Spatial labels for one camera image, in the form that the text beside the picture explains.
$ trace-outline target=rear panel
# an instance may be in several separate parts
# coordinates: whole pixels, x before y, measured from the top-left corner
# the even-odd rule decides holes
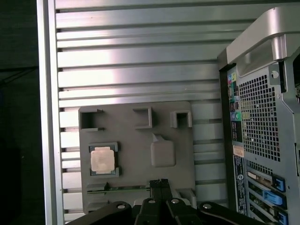
[[[227,81],[235,172],[244,168],[235,175],[237,211],[293,225],[300,211],[299,172],[295,114],[282,99],[284,66],[275,63],[246,76],[234,67]]]

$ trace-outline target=dark background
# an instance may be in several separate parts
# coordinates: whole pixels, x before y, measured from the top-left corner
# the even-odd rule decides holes
[[[36,0],[0,3],[0,150],[3,216],[10,224],[45,224]]]

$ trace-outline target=computer tower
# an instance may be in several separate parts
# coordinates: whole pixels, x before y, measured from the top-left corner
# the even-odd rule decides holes
[[[229,207],[300,219],[299,7],[259,17],[218,57]]]

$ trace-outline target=sticker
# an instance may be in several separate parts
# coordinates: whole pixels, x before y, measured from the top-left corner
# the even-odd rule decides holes
[[[231,83],[232,82],[232,77],[231,75],[228,75],[228,83]]]
[[[233,146],[233,154],[236,155],[236,156],[244,158],[244,156],[245,156],[244,147],[234,145]]]
[[[246,203],[247,195],[246,195],[243,158],[238,156],[233,156],[233,164],[234,164],[236,210],[240,214],[247,215],[247,203]]]
[[[235,72],[231,74],[231,80],[232,80],[232,82],[236,81],[236,73]]]
[[[254,180],[257,179],[257,176],[254,173],[251,173],[251,172],[248,172],[248,177],[251,177]]]

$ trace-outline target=mesh panel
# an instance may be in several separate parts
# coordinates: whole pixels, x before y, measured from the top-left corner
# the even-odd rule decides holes
[[[252,167],[253,169],[259,170],[260,172],[266,173],[268,175],[272,175],[273,174],[273,170],[269,169],[263,165],[259,165],[257,163],[251,162],[251,161],[247,161],[247,165]]]
[[[280,162],[274,87],[264,75],[239,89],[244,150]]]

